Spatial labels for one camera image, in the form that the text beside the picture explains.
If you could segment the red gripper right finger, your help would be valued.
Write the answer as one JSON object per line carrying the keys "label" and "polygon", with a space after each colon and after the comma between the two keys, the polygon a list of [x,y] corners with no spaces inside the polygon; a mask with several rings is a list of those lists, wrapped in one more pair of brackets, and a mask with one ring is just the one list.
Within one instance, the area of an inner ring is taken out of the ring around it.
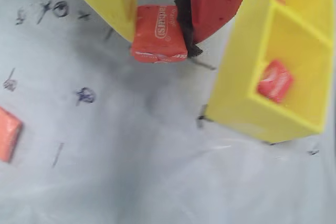
{"label": "red gripper right finger", "polygon": [[194,58],[203,51],[197,46],[228,23],[243,0],[174,0],[177,22],[182,29],[187,56]]}

